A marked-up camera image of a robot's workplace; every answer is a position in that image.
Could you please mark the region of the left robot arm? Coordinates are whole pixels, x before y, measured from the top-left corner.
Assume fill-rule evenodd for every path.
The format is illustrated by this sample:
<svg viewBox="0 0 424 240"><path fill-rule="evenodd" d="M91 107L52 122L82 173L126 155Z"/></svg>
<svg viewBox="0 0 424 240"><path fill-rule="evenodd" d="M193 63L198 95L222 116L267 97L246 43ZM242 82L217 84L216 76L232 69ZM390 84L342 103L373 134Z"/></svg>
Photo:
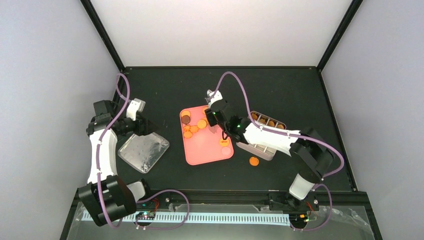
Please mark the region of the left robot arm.
<svg viewBox="0 0 424 240"><path fill-rule="evenodd" d="M78 197L94 223L101 227L117 228L114 221L135 213L137 201L146 195L146 182L141 179L126 184L119 176L116 165L116 147L119 136L134 134L147 136L157 126L142 116L145 101L135 98L127 101L119 112L114 103L101 100L93 104L95 115L86 129L91 143L91 168L87 184L78 188Z"/></svg>

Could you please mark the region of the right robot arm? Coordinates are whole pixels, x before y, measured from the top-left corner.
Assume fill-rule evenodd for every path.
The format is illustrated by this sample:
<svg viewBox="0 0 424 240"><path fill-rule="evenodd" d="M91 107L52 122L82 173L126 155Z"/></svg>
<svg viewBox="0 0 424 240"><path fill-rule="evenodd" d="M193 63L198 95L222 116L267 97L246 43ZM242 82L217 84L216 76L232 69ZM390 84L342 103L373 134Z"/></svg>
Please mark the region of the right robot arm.
<svg viewBox="0 0 424 240"><path fill-rule="evenodd" d="M205 114L212 127L221 128L224 139L269 147L291 157L297 175L284 196L290 209L299 209L305 203L306 196L322 181L335 158L328 147L318 142L312 128L288 131L260 124L251 117L238 116L225 100L210 101Z"/></svg>

